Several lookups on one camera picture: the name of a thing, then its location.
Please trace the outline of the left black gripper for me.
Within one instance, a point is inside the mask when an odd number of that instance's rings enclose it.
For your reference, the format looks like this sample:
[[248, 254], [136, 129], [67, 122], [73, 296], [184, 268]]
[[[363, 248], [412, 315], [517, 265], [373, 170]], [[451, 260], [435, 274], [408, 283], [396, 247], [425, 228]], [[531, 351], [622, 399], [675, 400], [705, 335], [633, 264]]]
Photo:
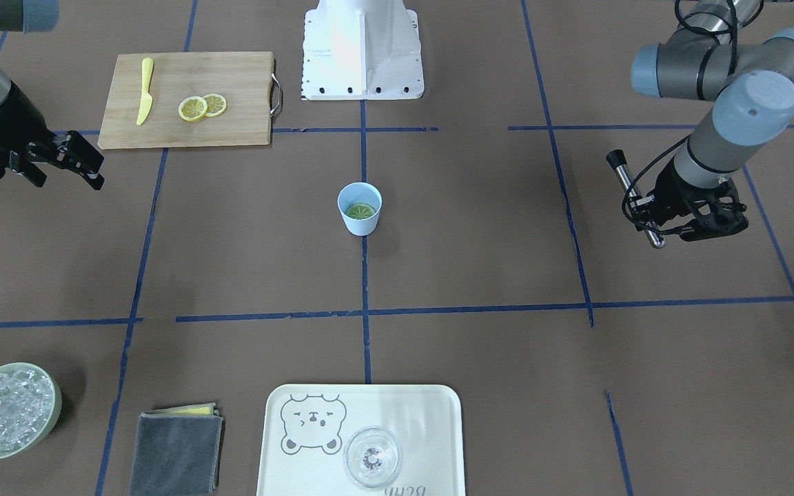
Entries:
[[[655, 188], [648, 196], [630, 195], [631, 216], [649, 216], [650, 222], [635, 221], [635, 226], [655, 238], [679, 235], [687, 242], [733, 236], [748, 228], [746, 204], [733, 179], [700, 188], [684, 181], [674, 160], [658, 174]], [[662, 229], [677, 217], [692, 216], [684, 225]]]

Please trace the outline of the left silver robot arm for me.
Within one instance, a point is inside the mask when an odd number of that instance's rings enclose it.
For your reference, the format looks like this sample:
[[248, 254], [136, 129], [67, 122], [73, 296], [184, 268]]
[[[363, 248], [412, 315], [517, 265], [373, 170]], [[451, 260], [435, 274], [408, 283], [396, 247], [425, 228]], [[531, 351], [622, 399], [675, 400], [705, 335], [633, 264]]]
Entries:
[[674, 2], [675, 32], [643, 47], [631, 65], [638, 94], [712, 103], [702, 122], [659, 155], [666, 166], [640, 194], [622, 151], [607, 160], [624, 189], [621, 210], [653, 248], [668, 236], [692, 242], [733, 236], [748, 227], [732, 176], [794, 119], [794, 28], [758, 45], [740, 31], [762, 1], [700, 1], [690, 12]]

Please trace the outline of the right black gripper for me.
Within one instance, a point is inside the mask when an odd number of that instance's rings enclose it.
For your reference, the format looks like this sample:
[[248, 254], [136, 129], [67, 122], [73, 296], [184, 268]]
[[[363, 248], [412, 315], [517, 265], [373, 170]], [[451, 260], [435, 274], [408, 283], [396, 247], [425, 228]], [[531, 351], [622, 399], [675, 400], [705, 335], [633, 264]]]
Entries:
[[41, 188], [48, 177], [35, 165], [40, 161], [78, 174], [95, 191], [104, 185], [101, 152], [77, 131], [51, 132], [40, 111], [12, 83], [0, 104], [0, 179], [16, 167], [22, 178]]

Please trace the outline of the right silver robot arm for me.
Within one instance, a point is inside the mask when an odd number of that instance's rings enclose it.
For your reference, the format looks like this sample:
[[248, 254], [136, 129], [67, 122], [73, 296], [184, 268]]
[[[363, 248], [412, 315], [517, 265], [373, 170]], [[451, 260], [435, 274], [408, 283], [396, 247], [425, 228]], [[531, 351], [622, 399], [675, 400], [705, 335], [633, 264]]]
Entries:
[[[57, 1], [0, 1], [0, 31], [51, 31], [59, 11]], [[41, 187], [47, 176], [39, 163], [47, 163], [101, 189], [102, 161], [102, 154], [79, 132], [50, 131], [42, 113], [0, 68], [0, 180], [13, 172]]]

